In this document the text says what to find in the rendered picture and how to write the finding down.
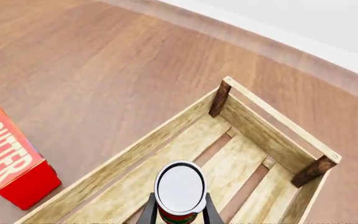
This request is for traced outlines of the wooden slat tray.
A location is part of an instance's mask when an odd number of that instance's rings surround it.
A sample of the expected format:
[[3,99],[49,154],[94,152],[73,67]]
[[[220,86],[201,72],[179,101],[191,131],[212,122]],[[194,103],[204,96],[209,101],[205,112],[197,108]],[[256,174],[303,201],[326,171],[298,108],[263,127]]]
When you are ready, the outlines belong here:
[[224,224],[302,224],[342,157],[230,77],[15,224],[137,222],[155,178],[199,162]]

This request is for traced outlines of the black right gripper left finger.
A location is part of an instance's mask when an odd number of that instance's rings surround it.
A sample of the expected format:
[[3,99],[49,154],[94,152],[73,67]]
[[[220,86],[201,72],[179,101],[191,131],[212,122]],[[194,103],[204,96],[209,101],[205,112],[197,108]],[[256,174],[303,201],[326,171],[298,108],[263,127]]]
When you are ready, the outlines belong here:
[[156,224],[157,212],[158,208],[155,194],[151,193],[136,224]]

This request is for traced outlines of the red tomato sauce tin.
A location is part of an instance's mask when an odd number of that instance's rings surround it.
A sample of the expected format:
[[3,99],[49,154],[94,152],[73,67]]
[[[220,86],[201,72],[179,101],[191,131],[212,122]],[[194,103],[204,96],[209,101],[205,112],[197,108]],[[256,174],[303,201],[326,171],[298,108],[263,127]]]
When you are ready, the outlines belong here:
[[206,180],[201,168],[176,160],[158,173],[154,194],[161,219],[166,224],[190,224],[206,207]]

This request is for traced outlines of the red butter box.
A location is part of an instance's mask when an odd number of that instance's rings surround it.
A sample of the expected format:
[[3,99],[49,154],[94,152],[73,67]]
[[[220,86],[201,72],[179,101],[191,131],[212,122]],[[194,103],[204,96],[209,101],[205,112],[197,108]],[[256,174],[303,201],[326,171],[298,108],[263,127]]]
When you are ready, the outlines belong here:
[[28,210],[61,184],[55,169],[0,107],[0,196]]

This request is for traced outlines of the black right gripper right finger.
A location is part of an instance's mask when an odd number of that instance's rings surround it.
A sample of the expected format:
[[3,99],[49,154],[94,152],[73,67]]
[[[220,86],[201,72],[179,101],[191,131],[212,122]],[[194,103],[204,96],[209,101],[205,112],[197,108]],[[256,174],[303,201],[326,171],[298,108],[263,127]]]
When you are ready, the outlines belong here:
[[206,206],[203,209],[204,224],[224,224],[209,193],[206,194]]

